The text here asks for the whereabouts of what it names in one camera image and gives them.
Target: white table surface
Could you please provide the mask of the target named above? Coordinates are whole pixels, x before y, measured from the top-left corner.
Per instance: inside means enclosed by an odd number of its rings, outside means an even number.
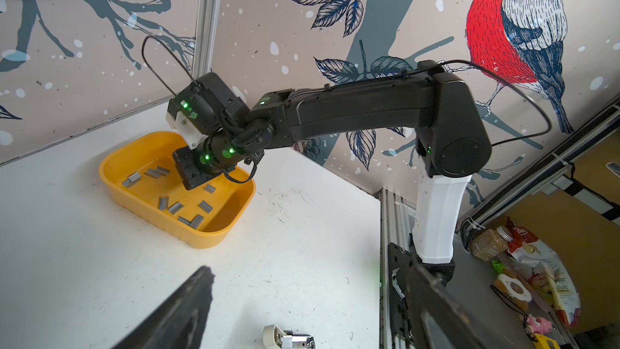
[[[165,110],[0,167],[1,346],[110,348],[207,265],[216,277],[203,348],[262,348],[272,323],[318,348],[376,348],[379,201],[294,151],[265,153],[251,204],[210,249],[109,198],[99,163],[168,130]]]

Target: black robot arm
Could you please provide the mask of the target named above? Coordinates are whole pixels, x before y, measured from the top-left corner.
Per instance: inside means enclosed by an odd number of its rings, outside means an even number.
[[[473,174],[491,156],[489,138],[465,82],[435,65],[423,61],[418,70],[392,77],[275,91],[261,97],[252,110],[216,74],[206,74],[168,107],[170,120],[178,123],[179,117],[185,118],[182,124],[187,127],[190,122],[196,129],[191,139],[185,138],[193,148],[174,154],[183,183],[187,189],[195,188],[234,170],[242,160],[256,165],[264,149],[290,147],[326,134],[394,126],[415,128],[417,152],[429,176]],[[199,139],[194,137],[201,135],[206,139],[196,144]]]

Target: black cable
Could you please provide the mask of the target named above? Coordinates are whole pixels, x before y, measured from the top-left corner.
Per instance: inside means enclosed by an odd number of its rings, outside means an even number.
[[[577,169],[577,167],[575,167],[575,164],[573,162],[566,162],[570,165],[570,179],[574,179],[573,177],[575,176],[575,170]]]
[[[189,72],[189,71],[185,68],[185,65],[183,65],[183,64],[181,63],[181,61],[179,61],[179,59],[178,59],[178,58],[174,55],[174,53],[172,52],[172,50],[170,50],[170,49],[168,48],[168,46],[166,46],[166,45],[165,45],[165,43],[164,43],[164,42],[162,42],[162,41],[160,41],[158,38],[155,38],[155,37],[154,37],[154,36],[152,36],[152,35],[148,35],[148,36],[146,36],[146,38],[144,38],[144,41],[143,41],[143,43],[142,43],[142,50],[141,50],[141,52],[142,52],[142,59],[144,60],[145,65],[146,65],[146,66],[148,66],[148,68],[149,68],[149,69],[151,69],[151,72],[153,72],[153,74],[155,74],[155,76],[158,78],[158,80],[159,80],[159,81],[161,81],[161,83],[162,83],[162,84],[164,84],[164,86],[165,86],[165,87],[166,87],[166,88],[170,91],[170,93],[172,93],[172,94],[173,94],[173,95],[175,95],[175,96],[177,95],[176,93],[174,93],[174,92],[172,91],[172,89],[170,89],[170,87],[168,86],[168,84],[166,84],[166,83],[165,83],[165,82],[161,79],[161,77],[159,77],[159,74],[155,73],[155,70],[153,70],[153,68],[151,67],[151,64],[149,64],[149,63],[148,63],[148,61],[146,60],[146,57],[144,57],[144,46],[146,46],[146,42],[148,41],[148,39],[149,39],[149,38],[155,39],[157,42],[161,43],[161,45],[162,45],[162,46],[164,46],[164,48],[165,48],[166,50],[168,50],[168,53],[170,53],[170,55],[171,55],[171,56],[175,59],[175,61],[177,61],[177,63],[179,64],[179,66],[181,66],[181,67],[183,68],[183,70],[185,71],[185,73],[187,73],[187,75],[190,77],[191,82],[192,82],[192,83],[196,83],[196,84],[197,84],[196,80],[194,80],[194,78],[191,76],[191,73],[190,73],[190,72]]]
[[[222,123],[222,127],[228,129],[229,131],[240,134],[243,132],[243,128],[233,126],[224,115],[224,110],[220,111],[220,122]]]
[[[543,111],[543,109],[529,96],[527,96],[525,93],[523,93],[522,90],[518,89],[515,85],[512,85],[510,82],[506,81],[503,77],[498,76],[497,74],[491,72],[489,69],[486,69],[485,67],[482,67],[478,64],[475,64],[471,61],[467,61],[467,60],[462,60],[462,59],[453,59],[453,60],[449,60],[449,61],[445,61],[442,62],[441,64],[437,64],[434,66],[431,66],[429,68],[426,68],[424,70],[418,69],[417,73],[420,72],[426,72],[430,69],[433,69],[435,67],[440,67],[440,66],[445,66],[448,64],[465,64],[465,65],[469,65],[469,66],[473,66],[476,69],[478,69],[479,71],[487,74],[488,76],[490,76],[493,80],[500,82],[501,84],[503,84],[505,87],[508,87],[512,90],[514,90],[519,96],[523,97],[528,103],[530,103],[534,108],[536,108],[536,111],[538,111],[538,113],[541,114],[541,116],[544,118],[544,120],[547,122],[547,129],[545,131],[541,131],[538,132],[536,134],[531,134],[531,135],[525,135],[525,136],[517,136],[517,137],[513,137],[511,139],[506,139],[505,141],[500,141],[497,143],[493,143],[491,145],[491,147],[494,147],[496,145],[500,145],[503,143],[508,143],[508,142],[512,142],[512,141],[518,141],[521,139],[526,139],[529,137],[536,137],[536,136],[541,136],[541,135],[545,135],[546,133],[548,133],[549,131],[551,131],[551,128],[553,127],[551,124],[551,120],[549,119],[549,117],[547,116],[547,114],[545,113],[545,111]]]
[[[506,294],[504,294],[502,291],[500,291],[500,289],[498,289],[497,287],[495,287],[495,285],[491,284],[490,285],[491,290],[493,290],[493,292],[495,293],[495,295],[497,295],[502,302],[504,302],[504,304],[506,306],[508,306],[508,308],[510,308],[512,311],[516,311],[517,313],[521,314],[521,316],[523,317],[523,330],[525,330],[525,334],[528,336],[529,339],[531,339],[534,342],[538,342],[538,340],[534,337],[532,337],[530,335],[530,333],[527,330],[528,327],[528,314],[525,313],[523,310],[521,310],[521,307],[517,306],[516,303],[510,299],[510,297]]]
[[[256,173],[256,163],[253,160],[252,160],[252,163],[254,164],[254,166],[252,167],[252,172],[250,173],[250,176],[248,176],[245,181],[239,181],[239,180],[234,179],[228,174],[226,170],[223,170],[222,173],[224,174],[226,179],[229,180],[230,182],[235,182],[235,183],[250,182],[250,180],[252,180],[252,178],[254,177],[254,174]]]

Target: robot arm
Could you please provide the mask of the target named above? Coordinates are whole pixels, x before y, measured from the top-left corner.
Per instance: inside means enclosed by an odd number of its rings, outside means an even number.
[[[256,168],[264,149],[325,134],[415,128],[425,166],[415,250],[424,263],[449,263],[462,194],[491,156],[491,144],[465,82],[436,65],[423,61],[393,77],[271,92],[251,110],[216,74],[206,74],[168,105],[168,122],[188,143],[173,154],[183,184],[190,190],[219,174],[239,182],[228,175],[237,162]]]

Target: white plastic clip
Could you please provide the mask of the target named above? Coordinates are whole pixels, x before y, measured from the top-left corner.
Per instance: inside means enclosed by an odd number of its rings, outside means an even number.
[[[562,162],[562,165],[570,166],[569,162],[566,162],[564,159],[562,159],[562,157],[558,156],[555,152],[552,152],[551,155],[553,155],[556,159],[558,159],[560,162]]]
[[[485,227],[482,224],[478,224],[476,221],[473,220],[473,218],[471,217],[467,217],[465,219],[465,221],[469,222],[471,224],[472,227],[474,227],[474,229],[478,229],[478,230],[482,230],[482,229],[487,229],[487,227]]]

